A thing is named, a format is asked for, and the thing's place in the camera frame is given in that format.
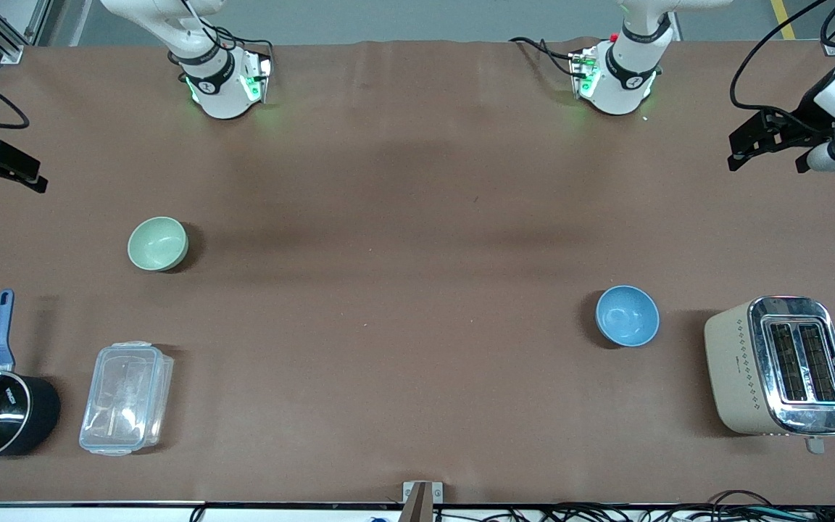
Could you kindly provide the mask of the green bowl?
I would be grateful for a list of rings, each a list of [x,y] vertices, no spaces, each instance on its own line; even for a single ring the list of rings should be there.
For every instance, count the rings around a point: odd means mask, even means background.
[[[129,235],[127,257],[139,270],[162,272],[177,267],[188,248],[188,232],[182,222],[172,217],[153,217],[137,225]]]

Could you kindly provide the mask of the blue bowl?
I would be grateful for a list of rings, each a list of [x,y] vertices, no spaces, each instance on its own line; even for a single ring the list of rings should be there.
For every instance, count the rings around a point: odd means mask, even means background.
[[[655,301],[635,286],[610,287],[599,295],[594,306],[599,332],[616,346],[646,346],[658,334],[661,320]]]

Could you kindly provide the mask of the right arm base connector plate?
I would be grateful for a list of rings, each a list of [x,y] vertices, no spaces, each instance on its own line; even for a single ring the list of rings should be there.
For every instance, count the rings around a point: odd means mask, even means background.
[[[251,103],[265,103],[268,82],[272,73],[272,59],[248,49],[243,50],[242,86]]]

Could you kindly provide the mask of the left arm base connector plate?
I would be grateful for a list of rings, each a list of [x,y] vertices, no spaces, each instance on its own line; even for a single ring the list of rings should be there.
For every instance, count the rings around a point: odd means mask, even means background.
[[[568,54],[568,68],[571,74],[571,87],[577,99],[593,98],[594,89],[601,77],[599,49],[591,46]]]

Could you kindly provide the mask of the beige chrome toaster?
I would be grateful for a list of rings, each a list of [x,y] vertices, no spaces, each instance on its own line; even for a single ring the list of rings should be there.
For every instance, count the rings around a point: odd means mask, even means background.
[[[835,327],[824,304],[763,295],[709,318],[705,354],[717,414],[735,433],[835,436]]]

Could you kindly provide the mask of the clear plastic food container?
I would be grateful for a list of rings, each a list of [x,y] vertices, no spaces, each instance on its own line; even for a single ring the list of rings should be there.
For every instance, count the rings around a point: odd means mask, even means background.
[[[173,366],[172,357],[146,341],[100,350],[80,425],[80,448],[123,456],[157,445]]]

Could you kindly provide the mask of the brown table mat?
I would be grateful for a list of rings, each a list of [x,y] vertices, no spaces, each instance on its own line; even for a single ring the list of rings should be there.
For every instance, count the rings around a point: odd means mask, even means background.
[[[652,95],[609,117],[510,43],[276,49],[268,102],[189,99],[159,47],[30,49],[0,92],[30,127],[36,194],[0,179],[0,290],[17,369],[59,424],[0,459],[0,501],[702,502],[748,489],[835,503],[835,437],[740,436],[717,416],[708,318],[805,295],[835,324],[835,174],[801,149],[728,169],[748,42],[676,43]],[[182,222],[188,254],[127,242]],[[594,322],[644,290],[660,329]],[[78,437],[97,354],[175,361],[157,445]]]

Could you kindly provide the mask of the metal table edge bracket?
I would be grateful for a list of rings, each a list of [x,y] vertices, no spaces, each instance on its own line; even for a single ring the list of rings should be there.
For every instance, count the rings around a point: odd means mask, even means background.
[[[437,522],[436,508],[444,501],[441,481],[403,483],[403,508],[398,522]]]

